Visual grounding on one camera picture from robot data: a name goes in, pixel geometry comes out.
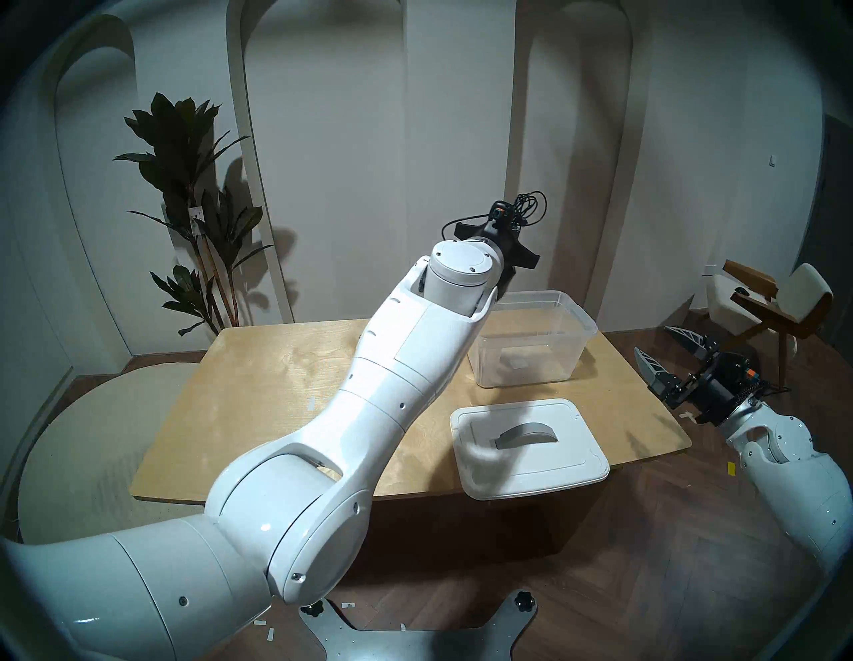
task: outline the black knob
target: black knob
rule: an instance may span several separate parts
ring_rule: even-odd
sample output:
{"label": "black knob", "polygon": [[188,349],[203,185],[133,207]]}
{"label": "black knob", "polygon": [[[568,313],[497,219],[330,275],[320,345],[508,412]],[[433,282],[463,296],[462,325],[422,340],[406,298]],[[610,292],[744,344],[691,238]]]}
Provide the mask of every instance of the black knob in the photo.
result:
{"label": "black knob", "polygon": [[515,605],[521,612],[530,612],[533,610],[533,605],[536,602],[533,600],[533,595],[529,592],[519,592],[515,595]]}
{"label": "black knob", "polygon": [[320,613],[322,613],[322,600],[319,600],[310,606],[302,606],[300,611],[305,613],[305,615],[311,615],[313,618],[316,618]]}

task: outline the potted plant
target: potted plant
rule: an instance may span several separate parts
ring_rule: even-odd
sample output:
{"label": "potted plant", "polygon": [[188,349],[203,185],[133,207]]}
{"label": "potted plant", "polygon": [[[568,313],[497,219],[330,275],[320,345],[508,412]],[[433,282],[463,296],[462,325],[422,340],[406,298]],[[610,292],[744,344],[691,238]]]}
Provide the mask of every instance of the potted plant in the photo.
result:
{"label": "potted plant", "polygon": [[[150,113],[134,110],[133,118],[125,117],[125,123],[152,148],[153,153],[121,154],[113,159],[137,163],[142,178],[163,195],[164,218],[139,211],[131,213],[151,218],[175,230],[193,248],[200,273],[176,266],[172,271],[173,279],[167,277],[163,281],[156,274],[151,274],[156,285],[172,297],[163,307],[201,319],[193,326],[178,331],[181,335],[203,323],[214,334],[227,327],[213,295],[214,284],[229,325],[239,326],[234,271],[247,259],[269,247],[261,246],[237,259],[246,237],[261,221],[263,209],[260,206],[249,206],[235,212],[234,199],[227,188],[216,191],[216,196],[207,190],[202,191],[201,204],[198,204],[201,176],[228,148],[248,138],[240,136],[220,148],[219,144],[230,133],[226,131],[210,148],[202,148],[218,112],[219,106],[211,106],[210,101],[198,107],[191,98],[172,104],[158,92],[151,101]],[[224,267],[230,301],[212,250],[216,251]]]}

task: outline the plant stem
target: plant stem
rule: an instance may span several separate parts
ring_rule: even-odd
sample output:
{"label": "plant stem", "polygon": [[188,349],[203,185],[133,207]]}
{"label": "plant stem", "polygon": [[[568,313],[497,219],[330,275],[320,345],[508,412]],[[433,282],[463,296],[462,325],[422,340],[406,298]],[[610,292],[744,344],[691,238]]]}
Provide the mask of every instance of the plant stem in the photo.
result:
{"label": "plant stem", "polygon": [[[193,246],[193,251],[195,252],[195,258],[199,260],[199,266],[201,268],[201,276],[205,279],[205,285],[207,285],[207,268],[205,267],[205,260],[201,258],[201,253],[199,252],[199,242],[196,239],[193,239],[190,242]],[[219,314],[219,306],[216,304],[216,299],[211,296],[211,307],[213,308],[213,312],[216,314],[216,320],[219,322],[219,328],[225,328],[225,324],[222,321],[222,315]],[[219,334],[219,331],[216,328],[211,326],[214,333]]]}
{"label": "plant stem", "polygon": [[213,279],[216,281],[217,289],[219,290],[219,295],[222,297],[223,305],[225,306],[225,312],[228,314],[228,321],[231,322],[231,326],[237,326],[237,321],[234,319],[234,314],[231,312],[231,306],[228,303],[228,297],[225,295],[225,290],[222,286],[222,281],[219,280],[219,270],[216,268],[216,261],[213,259],[213,253],[211,252],[210,244],[207,243],[207,237],[204,238],[204,245],[207,248],[207,254],[210,256],[211,264],[213,264]]}
{"label": "plant stem", "polygon": [[237,308],[237,295],[234,293],[234,271],[228,272],[228,284],[231,287],[231,303],[234,305],[235,326],[240,326],[240,310]]}

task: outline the tag on plant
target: tag on plant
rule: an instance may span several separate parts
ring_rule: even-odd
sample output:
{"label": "tag on plant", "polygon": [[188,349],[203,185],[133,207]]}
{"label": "tag on plant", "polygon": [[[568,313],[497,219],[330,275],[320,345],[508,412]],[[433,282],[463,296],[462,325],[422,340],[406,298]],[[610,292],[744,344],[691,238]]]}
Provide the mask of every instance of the tag on plant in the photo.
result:
{"label": "tag on plant", "polygon": [[189,227],[193,231],[193,236],[201,236],[201,228],[198,221],[204,222],[205,212],[200,206],[191,206],[189,208]]}

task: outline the wooden chair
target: wooden chair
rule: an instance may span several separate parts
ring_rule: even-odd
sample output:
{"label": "wooden chair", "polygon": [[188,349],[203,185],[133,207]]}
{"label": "wooden chair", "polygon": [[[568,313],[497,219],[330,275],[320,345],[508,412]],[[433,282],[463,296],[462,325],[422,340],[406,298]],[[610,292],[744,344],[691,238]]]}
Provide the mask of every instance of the wooden chair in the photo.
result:
{"label": "wooden chair", "polygon": [[714,275],[708,283],[711,320],[735,333],[721,348],[730,351],[760,333],[777,333],[779,385],[784,386],[789,340],[805,339],[817,330],[833,304],[832,290],[811,264],[800,264],[779,285],[769,275],[728,259],[722,270],[748,291],[735,291],[738,283],[724,275]]}

